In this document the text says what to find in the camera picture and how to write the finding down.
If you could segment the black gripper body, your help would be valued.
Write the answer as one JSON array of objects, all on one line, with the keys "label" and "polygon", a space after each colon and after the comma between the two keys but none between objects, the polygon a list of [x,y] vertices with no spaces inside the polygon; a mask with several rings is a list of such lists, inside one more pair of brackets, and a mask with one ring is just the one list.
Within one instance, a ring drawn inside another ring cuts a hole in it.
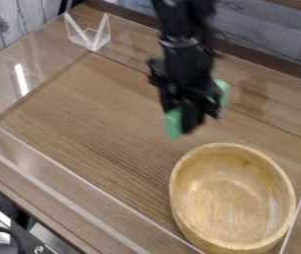
[{"label": "black gripper body", "polygon": [[160,41],[162,58],[151,58],[148,81],[158,88],[173,82],[201,89],[213,79],[214,48],[202,41]]}]

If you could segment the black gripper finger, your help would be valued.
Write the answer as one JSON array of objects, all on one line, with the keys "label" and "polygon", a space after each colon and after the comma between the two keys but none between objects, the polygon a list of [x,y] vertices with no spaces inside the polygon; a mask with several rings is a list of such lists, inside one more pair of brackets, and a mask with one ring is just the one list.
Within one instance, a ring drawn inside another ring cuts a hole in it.
[{"label": "black gripper finger", "polygon": [[178,101],[167,91],[159,90],[159,100],[164,112],[164,125],[169,134],[191,134],[199,126],[194,125],[193,104],[189,101]]},{"label": "black gripper finger", "polygon": [[193,97],[193,120],[194,125],[202,125],[207,116],[214,119],[219,118],[222,111],[221,99],[207,98],[206,96],[195,95]]}]

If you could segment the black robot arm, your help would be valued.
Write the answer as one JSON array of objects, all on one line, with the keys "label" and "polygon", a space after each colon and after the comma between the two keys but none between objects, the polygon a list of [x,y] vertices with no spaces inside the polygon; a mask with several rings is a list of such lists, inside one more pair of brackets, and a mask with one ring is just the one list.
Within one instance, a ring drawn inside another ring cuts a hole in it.
[{"label": "black robot arm", "polygon": [[226,88],[213,79],[215,0],[151,0],[159,20],[163,56],[148,60],[148,81],[158,88],[167,135],[189,134],[217,118]]}]

